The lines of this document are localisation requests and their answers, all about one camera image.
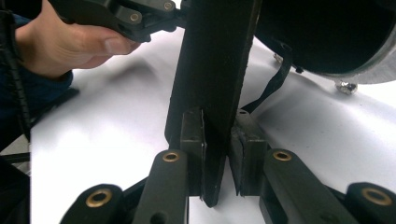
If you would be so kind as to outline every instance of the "black cable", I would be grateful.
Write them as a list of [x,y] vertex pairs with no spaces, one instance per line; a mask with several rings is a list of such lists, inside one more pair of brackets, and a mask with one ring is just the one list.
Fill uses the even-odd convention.
[[248,113],[253,112],[265,99],[267,99],[271,94],[276,92],[280,87],[282,87],[285,82],[286,77],[291,69],[293,64],[292,50],[288,45],[278,42],[280,48],[283,52],[279,54],[283,57],[282,64],[277,71],[277,73],[271,78],[268,82],[267,86],[264,89],[264,92],[259,97],[259,99],[251,102],[248,105],[244,105],[241,109],[246,110]]

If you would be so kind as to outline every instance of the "white table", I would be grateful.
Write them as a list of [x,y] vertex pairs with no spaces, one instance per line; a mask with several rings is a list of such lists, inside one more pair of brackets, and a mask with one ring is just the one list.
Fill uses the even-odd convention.
[[[129,56],[76,70],[78,97],[33,129],[32,223],[59,223],[77,196],[107,183],[127,189],[149,174],[164,138],[183,30],[159,32]],[[255,40],[240,105],[255,100],[278,64]],[[368,181],[396,192],[396,82],[353,95],[308,73],[252,113],[272,147],[292,150],[326,185]],[[236,197],[228,163],[219,204],[191,198],[190,223],[263,223],[258,197]]]

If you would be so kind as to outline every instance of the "metal bolt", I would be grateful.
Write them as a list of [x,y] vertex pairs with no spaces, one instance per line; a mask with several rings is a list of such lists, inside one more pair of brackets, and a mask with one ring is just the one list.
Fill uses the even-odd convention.
[[392,199],[388,196],[388,194],[382,192],[379,189],[365,188],[361,190],[361,194],[365,199],[372,203],[382,206],[392,205]]
[[275,159],[279,161],[290,161],[291,155],[285,151],[276,151],[273,153]]
[[137,14],[132,14],[131,17],[130,17],[130,19],[131,19],[131,21],[137,21],[137,20],[139,20],[139,15],[137,15]]
[[165,155],[163,155],[163,160],[164,161],[178,161],[178,154],[175,152],[168,152]]
[[335,88],[346,95],[350,95],[358,90],[358,84],[344,81],[335,81]]
[[170,10],[170,9],[172,9],[172,3],[170,3],[170,2],[166,2],[164,5],[163,5],[163,7],[165,8],[165,10]]
[[110,189],[97,189],[87,198],[85,204],[92,208],[101,207],[110,201],[112,195]]

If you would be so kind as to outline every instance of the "hand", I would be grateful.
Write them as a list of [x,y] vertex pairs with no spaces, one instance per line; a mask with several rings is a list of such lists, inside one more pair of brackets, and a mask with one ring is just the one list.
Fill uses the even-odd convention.
[[126,55],[139,47],[105,27],[66,24],[48,0],[41,13],[18,28],[16,39],[21,65],[43,77],[57,79],[74,68],[94,68],[114,55]]

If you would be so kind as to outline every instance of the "black strap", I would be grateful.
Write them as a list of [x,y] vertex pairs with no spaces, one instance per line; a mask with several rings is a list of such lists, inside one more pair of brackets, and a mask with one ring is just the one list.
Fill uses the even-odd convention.
[[19,109],[18,117],[21,130],[30,141],[30,112],[20,76],[18,65],[20,57],[15,40],[15,30],[16,22],[12,13],[5,9],[0,10],[0,60],[6,68],[7,84],[15,105]]
[[253,112],[265,99],[267,99],[272,93],[276,92],[280,87],[282,87],[283,82],[285,81],[288,73],[293,64],[293,57],[291,53],[291,47],[284,43],[280,43],[279,45],[283,50],[282,56],[283,61],[282,64],[277,71],[277,73],[271,78],[268,82],[267,86],[264,89],[264,92],[260,96],[259,99],[249,103],[248,105],[244,105],[241,109],[246,110],[248,113]]

